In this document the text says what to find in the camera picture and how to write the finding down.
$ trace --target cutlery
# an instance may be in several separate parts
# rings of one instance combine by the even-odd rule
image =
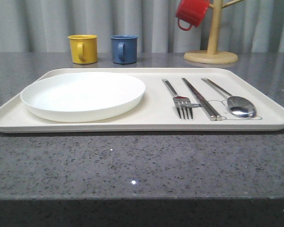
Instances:
[[[193,106],[188,97],[183,97],[177,94],[176,90],[173,88],[171,83],[167,79],[162,79],[162,81],[169,88],[173,95],[173,101],[175,103],[177,113],[181,120],[192,120],[193,119]]]
[[[233,115],[240,118],[253,118],[257,115],[256,107],[251,101],[240,96],[233,96],[231,93],[208,78],[202,78],[202,80],[215,86],[229,96],[227,98],[227,106]]]
[[[206,113],[210,121],[221,121],[221,115],[208,103],[208,101],[194,88],[194,86],[186,79],[182,78],[189,90],[193,93],[201,108]]]

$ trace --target white tray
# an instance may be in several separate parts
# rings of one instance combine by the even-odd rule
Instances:
[[[234,73],[215,68],[108,68],[108,69],[58,69],[40,79],[74,72],[119,72],[135,76],[146,85],[141,102],[120,116],[97,122],[62,123],[41,119],[30,113],[21,102],[19,94],[0,107],[0,132],[78,132],[78,131],[277,131],[284,129],[284,108],[266,95],[240,79]],[[222,121],[210,121],[201,108],[194,109],[192,121],[181,121],[172,96],[162,78],[168,79],[182,96],[197,103],[182,77],[224,116]],[[249,99],[257,108],[255,119],[239,119],[230,114],[222,104],[225,99],[201,80],[212,79],[230,93]]]

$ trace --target gray curtain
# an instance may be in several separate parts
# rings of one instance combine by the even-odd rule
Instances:
[[[67,36],[73,34],[98,35],[98,52],[110,52],[110,36],[116,34],[138,35],[138,52],[206,49],[212,9],[198,28],[182,31],[175,17],[179,3],[0,0],[0,52],[69,52]],[[218,49],[284,52],[284,0],[245,0],[224,8]]]

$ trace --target spoon handle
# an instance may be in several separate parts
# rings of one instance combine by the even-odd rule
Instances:
[[[201,80],[205,81],[205,82],[209,82],[212,85],[214,85],[216,88],[220,89],[222,92],[226,93],[229,96],[232,96],[231,93],[229,93],[228,91],[226,91],[224,88],[220,87],[219,85],[217,85],[215,82],[213,82],[212,80],[208,79],[208,78],[201,78]]]

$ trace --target gray granite countertop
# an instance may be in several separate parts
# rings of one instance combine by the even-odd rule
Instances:
[[[60,68],[222,67],[284,107],[284,54],[193,64],[182,53],[110,54],[75,65],[69,53],[0,52],[0,106]],[[284,198],[284,130],[275,132],[0,133],[0,200]]]

